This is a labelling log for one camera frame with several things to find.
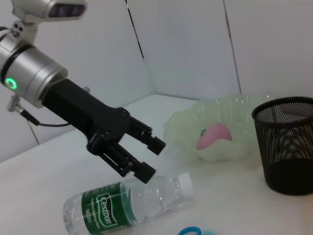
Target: mesh pencil holder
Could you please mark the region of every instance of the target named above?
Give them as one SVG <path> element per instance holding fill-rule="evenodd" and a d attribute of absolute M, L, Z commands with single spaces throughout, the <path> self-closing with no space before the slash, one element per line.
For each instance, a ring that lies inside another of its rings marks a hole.
<path fill-rule="evenodd" d="M 252 112 L 267 185 L 280 193 L 313 193 L 313 98 L 287 97 Z"/>

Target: white backdrop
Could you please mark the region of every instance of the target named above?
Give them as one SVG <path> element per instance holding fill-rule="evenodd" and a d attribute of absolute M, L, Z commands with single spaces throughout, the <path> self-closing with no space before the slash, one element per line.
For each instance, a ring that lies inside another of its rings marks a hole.
<path fill-rule="evenodd" d="M 313 91 L 313 2 L 226 0 L 243 93 Z"/>
<path fill-rule="evenodd" d="M 76 22 L 43 23 L 35 46 L 69 70 L 69 79 L 89 86 L 91 94 L 109 106 L 123 106 L 153 93 L 149 73 L 141 57 L 133 26 L 123 0 L 88 0 L 86 15 Z M 0 3 L 0 25 L 16 19 L 10 0 Z M 12 92 L 0 87 L 0 161 L 33 146 L 28 124 L 5 110 Z M 44 123 L 64 123 L 49 110 L 22 104 Z M 34 127 L 43 143 L 68 128 Z"/>
<path fill-rule="evenodd" d="M 239 93 L 223 0 L 128 0 L 157 94 Z"/>

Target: water bottle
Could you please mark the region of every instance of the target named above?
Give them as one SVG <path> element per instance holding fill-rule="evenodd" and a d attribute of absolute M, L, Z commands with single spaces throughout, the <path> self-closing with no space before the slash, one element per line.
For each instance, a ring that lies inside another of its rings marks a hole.
<path fill-rule="evenodd" d="M 63 218 L 70 235 L 103 235 L 153 220 L 192 196 L 188 173 L 156 176 L 148 184 L 133 178 L 72 196 Z"/>

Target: clear plastic bowl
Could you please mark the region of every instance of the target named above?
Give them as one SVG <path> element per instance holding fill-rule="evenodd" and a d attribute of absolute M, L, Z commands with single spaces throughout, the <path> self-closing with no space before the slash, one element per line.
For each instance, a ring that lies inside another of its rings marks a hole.
<path fill-rule="evenodd" d="M 252 111 L 271 100 L 268 95 L 231 95 L 218 100 L 199 101 L 190 108 L 176 112 L 165 123 L 164 139 L 207 161 L 234 160 L 246 157 L 257 148 Z M 217 140 L 198 150 L 197 141 L 203 128 L 223 123 L 231 131 L 233 141 Z"/>

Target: white tabletop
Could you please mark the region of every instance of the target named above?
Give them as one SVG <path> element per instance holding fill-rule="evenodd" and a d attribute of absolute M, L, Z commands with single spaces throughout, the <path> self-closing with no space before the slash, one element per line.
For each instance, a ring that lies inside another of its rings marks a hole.
<path fill-rule="evenodd" d="M 152 95 L 126 108 L 162 138 L 171 114 L 194 103 Z M 171 147 L 156 156 L 130 137 L 121 144 L 158 174 L 189 171 L 195 197 L 154 221 L 115 234 L 177 235 L 198 226 L 223 235 L 313 235 L 313 196 L 285 196 L 269 189 L 258 154 L 209 164 Z M 1 235 L 66 235 L 62 209 L 67 198 L 123 180 L 85 146 L 84 135 L 73 131 L 0 164 Z"/>

